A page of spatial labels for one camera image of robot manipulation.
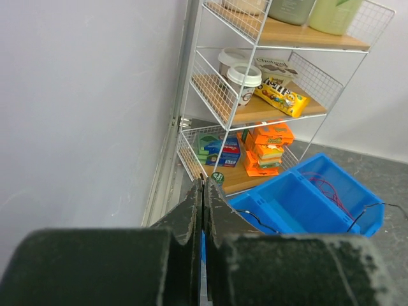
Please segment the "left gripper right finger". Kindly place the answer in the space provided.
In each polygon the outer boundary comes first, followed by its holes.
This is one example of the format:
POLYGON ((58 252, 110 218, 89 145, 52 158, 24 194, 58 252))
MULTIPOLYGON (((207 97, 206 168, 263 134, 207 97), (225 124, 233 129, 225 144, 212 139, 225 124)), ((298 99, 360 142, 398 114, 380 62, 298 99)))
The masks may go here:
POLYGON ((360 235, 267 235, 206 179, 207 296, 214 305, 391 305, 392 280, 360 235))

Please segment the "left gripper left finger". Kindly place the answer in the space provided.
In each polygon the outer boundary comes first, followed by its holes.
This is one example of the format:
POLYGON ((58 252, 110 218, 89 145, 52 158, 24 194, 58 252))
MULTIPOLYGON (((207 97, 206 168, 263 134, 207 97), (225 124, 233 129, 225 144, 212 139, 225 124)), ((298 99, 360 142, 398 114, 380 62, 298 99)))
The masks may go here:
POLYGON ((2 305, 198 305, 203 183, 143 228, 41 229, 15 249, 2 305))

